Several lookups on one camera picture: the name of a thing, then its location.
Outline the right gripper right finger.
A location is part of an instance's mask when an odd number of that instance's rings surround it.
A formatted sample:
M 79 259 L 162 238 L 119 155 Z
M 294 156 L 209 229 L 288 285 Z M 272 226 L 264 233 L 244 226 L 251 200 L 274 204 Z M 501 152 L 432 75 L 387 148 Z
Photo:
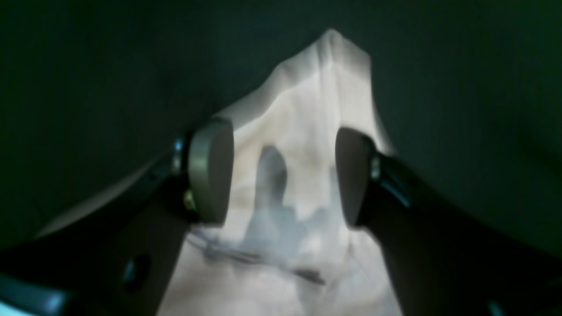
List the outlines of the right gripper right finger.
M 561 260 L 462 212 L 367 135 L 341 127 L 346 224 L 382 250 L 405 316 L 559 316 Z

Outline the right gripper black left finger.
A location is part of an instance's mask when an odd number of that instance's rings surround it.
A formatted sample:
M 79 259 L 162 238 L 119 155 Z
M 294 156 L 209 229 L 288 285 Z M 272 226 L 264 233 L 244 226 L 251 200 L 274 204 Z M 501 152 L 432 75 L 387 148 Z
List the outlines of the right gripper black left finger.
M 190 228 L 225 222 L 233 160 L 233 126 L 213 118 L 2 250 L 1 314 L 156 315 Z

